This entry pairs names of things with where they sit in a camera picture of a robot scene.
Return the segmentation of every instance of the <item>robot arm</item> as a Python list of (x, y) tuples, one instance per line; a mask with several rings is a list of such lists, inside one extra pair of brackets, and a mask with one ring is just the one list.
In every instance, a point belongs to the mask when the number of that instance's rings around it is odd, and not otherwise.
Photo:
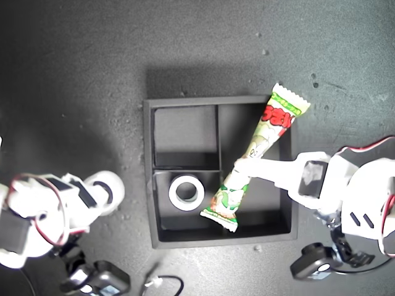
[[(119, 206), (125, 187), (109, 171), (99, 172), (85, 182), (71, 174), (63, 178), (21, 175), (10, 188), (0, 186), (0, 196), (4, 201), (0, 264), (21, 268), (28, 257), (40, 257), (54, 245), (64, 245), (70, 235), (88, 232), (99, 216)], [(15, 242), (10, 242), (10, 235)]]
[[(392, 137), (350, 150), (366, 152), (388, 139)], [(395, 193), (395, 160), (377, 157), (377, 150), (376, 159), (357, 166), (341, 155), (346, 149), (333, 157), (308, 152), (299, 154), (293, 162), (241, 158), (235, 163), (238, 172), (273, 181), (276, 187), (287, 190), (294, 201), (316, 210), (329, 227), (333, 247), (315, 243), (304, 248), (302, 257), (291, 265), (296, 279), (322, 279), (329, 275), (327, 270), (343, 263), (352, 268), (370, 264), (375, 256), (354, 253), (345, 234), (377, 239), (381, 252), (391, 256), (384, 251), (383, 238), (395, 230), (395, 213), (383, 213), (383, 209)]]

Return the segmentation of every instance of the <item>white tape roll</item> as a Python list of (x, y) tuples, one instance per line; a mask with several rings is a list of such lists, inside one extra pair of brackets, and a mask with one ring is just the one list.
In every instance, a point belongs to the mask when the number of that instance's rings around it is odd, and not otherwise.
[[(177, 188), (183, 183), (191, 183), (196, 188), (196, 193), (190, 199), (182, 199), (177, 195)], [(183, 211), (191, 211), (200, 206), (204, 198), (204, 187), (194, 176), (179, 176), (175, 178), (168, 190), (168, 196), (172, 204)]]

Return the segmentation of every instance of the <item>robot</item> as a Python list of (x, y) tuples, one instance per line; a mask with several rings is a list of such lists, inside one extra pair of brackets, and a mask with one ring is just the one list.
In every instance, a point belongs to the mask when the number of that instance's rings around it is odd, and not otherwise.
[(77, 245), (90, 224), (112, 213), (124, 196), (122, 180), (110, 171), (84, 181), (71, 174), (22, 174), (9, 186), (0, 184), (0, 264), (20, 269), (27, 258), (51, 253), (61, 257), (69, 275), (60, 285), (64, 294), (127, 293), (127, 273), (107, 261), (86, 264)]
[[(375, 258), (354, 252), (346, 234), (377, 240), (382, 254), (388, 254), (384, 238), (395, 230), (395, 137), (367, 147), (344, 147), (334, 156), (306, 152), (294, 161), (241, 158), (235, 169), (250, 177), (274, 182), (288, 191), (295, 202), (315, 211), (329, 228), (333, 246), (317, 242), (302, 249), (302, 256), (290, 267), (293, 278), (317, 280), (339, 273), (343, 264), (351, 268), (369, 265)], [(384, 264), (363, 271), (364, 273)]]

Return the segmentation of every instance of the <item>dark gray surface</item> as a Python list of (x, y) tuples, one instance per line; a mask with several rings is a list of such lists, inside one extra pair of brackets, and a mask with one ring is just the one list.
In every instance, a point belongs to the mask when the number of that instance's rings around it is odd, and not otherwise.
[[(280, 80), (312, 103), (294, 127), (294, 155), (368, 144), (395, 128), (394, 13), (393, 0), (1, 1), (2, 181), (18, 171), (120, 173), (126, 201), (93, 224), (84, 246), (92, 260), (131, 274), (130, 295), (157, 261), (158, 273), (184, 278), (183, 295), (391, 295), (395, 265), (293, 281), (288, 266), (300, 248), (328, 242), (305, 209), (299, 239), (264, 244), (262, 252), (253, 245), (153, 251), (141, 103), (266, 94)], [(27, 268), (41, 295), (58, 295), (58, 261), (35, 259)], [(3, 289), (12, 277), (0, 278)], [(172, 295), (176, 285), (150, 295)]]

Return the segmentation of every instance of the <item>green snack wrapper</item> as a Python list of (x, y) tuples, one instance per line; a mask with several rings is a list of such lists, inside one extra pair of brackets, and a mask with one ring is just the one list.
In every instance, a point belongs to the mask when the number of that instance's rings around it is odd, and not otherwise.
[[(242, 157), (261, 158), (291, 127), (295, 118), (305, 113), (309, 107), (310, 103), (302, 97), (276, 84), (254, 131), (252, 141)], [(233, 169), (212, 198), (211, 206), (201, 211), (200, 215), (235, 232), (238, 227), (235, 212), (248, 190), (250, 180), (250, 177)]]

